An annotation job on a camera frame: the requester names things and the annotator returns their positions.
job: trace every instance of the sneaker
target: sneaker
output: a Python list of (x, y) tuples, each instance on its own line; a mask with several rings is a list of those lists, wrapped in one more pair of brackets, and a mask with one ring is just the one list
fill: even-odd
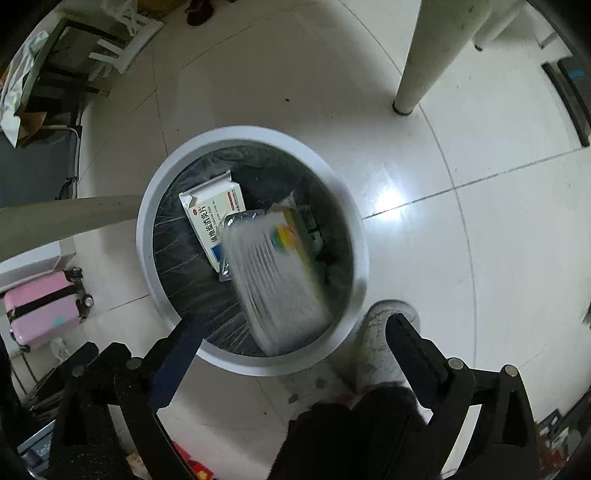
[(359, 348), (355, 387), (358, 393), (379, 384), (396, 382), (409, 387), (402, 369), (386, 343), (386, 321), (402, 313), (420, 333), (418, 313), (408, 303), (383, 300), (375, 303), (365, 316), (365, 332)]

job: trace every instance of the plastic packaging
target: plastic packaging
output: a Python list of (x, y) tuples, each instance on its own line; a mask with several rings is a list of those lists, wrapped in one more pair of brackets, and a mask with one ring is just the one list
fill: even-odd
[(178, 194), (207, 259), (216, 272), (220, 269), (219, 225), (226, 215), (243, 212), (240, 185), (228, 170), (211, 180)]
[[(226, 225), (231, 225), (234, 221), (237, 220), (246, 220), (246, 219), (253, 219), (257, 216), (265, 215), (265, 210), (247, 210), (246, 212), (239, 212), (239, 213), (231, 213), (230, 215), (226, 215), (224, 220), (219, 226), (219, 232), (225, 228)], [(232, 278), (232, 273), (230, 271), (230, 264), (228, 263), (228, 258), (224, 254), (223, 248), (222, 256), (220, 258), (220, 273), (219, 279), (220, 281), (228, 281)]]
[(251, 335), (266, 355), (302, 348), (329, 327), (311, 239), (295, 209), (233, 215), (220, 237)]

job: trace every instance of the white table leg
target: white table leg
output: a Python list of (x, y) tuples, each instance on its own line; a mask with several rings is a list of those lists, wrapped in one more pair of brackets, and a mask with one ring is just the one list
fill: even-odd
[(474, 35), (474, 46), (482, 51), (483, 48), (488, 46), (499, 34), (506, 29), (511, 22), (515, 19), (519, 12), (525, 6), (525, 0), (517, 0), (509, 8), (505, 8), (501, 11), (495, 11), (491, 13), (491, 16), (486, 20), (480, 30)]
[(491, 0), (423, 0), (393, 108), (408, 115), (491, 11)]

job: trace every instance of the suitcase wheel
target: suitcase wheel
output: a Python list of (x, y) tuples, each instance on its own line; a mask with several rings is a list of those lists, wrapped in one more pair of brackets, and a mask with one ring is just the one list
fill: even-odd
[(12, 331), (12, 329), (10, 329), (10, 338), (17, 343), (18, 350), (21, 353), (30, 353), (31, 352), (31, 347), (29, 347), (28, 345), (21, 345), (20, 343), (17, 342), (17, 338), (14, 336), (14, 332)]
[(84, 302), (84, 305), (87, 308), (92, 308), (95, 305), (95, 300), (94, 298), (92, 298), (92, 295), (84, 295), (84, 298), (82, 299), (82, 301)]
[(82, 269), (80, 267), (74, 267), (70, 270), (67, 270), (65, 273), (66, 273), (66, 278), (69, 281), (81, 280), (83, 278)]

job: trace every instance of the cardboard box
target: cardboard box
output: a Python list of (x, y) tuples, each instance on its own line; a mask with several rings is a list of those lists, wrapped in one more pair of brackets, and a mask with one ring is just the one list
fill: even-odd
[(138, 0), (138, 10), (147, 10), (156, 18), (163, 18), (185, 3), (184, 0)]
[(219, 273), (221, 246), (218, 229), (226, 215), (245, 210), (240, 185), (232, 181), (228, 170), (223, 175), (179, 193), (178, 198), (209, 262)]

